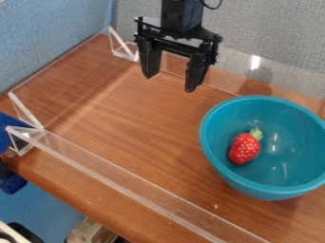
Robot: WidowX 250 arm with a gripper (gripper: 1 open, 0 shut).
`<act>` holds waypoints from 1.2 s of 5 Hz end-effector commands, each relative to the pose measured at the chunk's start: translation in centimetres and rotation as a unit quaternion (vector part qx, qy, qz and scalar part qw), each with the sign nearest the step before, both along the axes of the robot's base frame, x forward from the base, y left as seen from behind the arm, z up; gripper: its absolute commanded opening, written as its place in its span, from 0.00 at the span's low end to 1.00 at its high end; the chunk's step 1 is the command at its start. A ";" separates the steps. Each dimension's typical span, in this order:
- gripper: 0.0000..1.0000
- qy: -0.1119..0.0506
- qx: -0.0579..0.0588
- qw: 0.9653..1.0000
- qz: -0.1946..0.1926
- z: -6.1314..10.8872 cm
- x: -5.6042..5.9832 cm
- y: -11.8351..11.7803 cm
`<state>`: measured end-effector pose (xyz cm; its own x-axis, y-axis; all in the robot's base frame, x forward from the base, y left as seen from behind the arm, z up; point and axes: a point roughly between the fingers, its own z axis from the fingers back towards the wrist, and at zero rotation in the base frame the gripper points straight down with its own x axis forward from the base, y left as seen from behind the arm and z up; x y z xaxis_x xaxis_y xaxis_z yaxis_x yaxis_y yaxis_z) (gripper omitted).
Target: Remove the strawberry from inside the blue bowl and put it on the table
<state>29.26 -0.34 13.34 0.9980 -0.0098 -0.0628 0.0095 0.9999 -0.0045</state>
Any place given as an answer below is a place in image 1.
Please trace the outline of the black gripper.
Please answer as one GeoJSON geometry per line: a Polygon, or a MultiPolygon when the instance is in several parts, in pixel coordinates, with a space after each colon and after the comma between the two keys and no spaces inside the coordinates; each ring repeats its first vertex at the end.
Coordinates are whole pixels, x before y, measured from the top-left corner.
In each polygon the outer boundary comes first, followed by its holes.
{"type": "Polygon", "coordinates": [[[135,40],[144,77],[149,79],[159,73],[164,51],[187,57],[186,92],[192,92],[203,83],[208,65],[215,64],[222,37],[200,25],[188,31],[179,31],[163,28],[155,18],[137,17],[135,21],[135,40]]]}

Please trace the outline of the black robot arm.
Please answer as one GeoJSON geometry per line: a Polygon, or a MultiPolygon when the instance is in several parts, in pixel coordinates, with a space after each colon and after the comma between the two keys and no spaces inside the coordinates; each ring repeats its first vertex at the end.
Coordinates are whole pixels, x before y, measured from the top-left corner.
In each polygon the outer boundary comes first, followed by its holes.
{"type": "Polygon", "coordinates": [[[139,16],[135,42],[141,73],[147,79],[160,72],[163,52],[188,58],[186,92],[203,83],[216,63],[222,36],[202,27],[204,0],[161,0],[160,21],[139,16]]]}

